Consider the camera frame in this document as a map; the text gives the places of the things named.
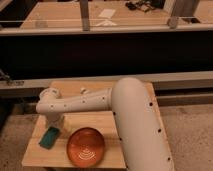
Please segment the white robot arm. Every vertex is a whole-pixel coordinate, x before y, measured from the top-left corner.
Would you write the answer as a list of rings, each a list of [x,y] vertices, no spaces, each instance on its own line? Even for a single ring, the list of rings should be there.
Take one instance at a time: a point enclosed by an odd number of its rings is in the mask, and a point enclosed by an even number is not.
[[[126,77],[112,87],[61,98],[48,88],[40,93],[41,114],[112,111],[128,171],[175,171],[161,117],[145,83]]]

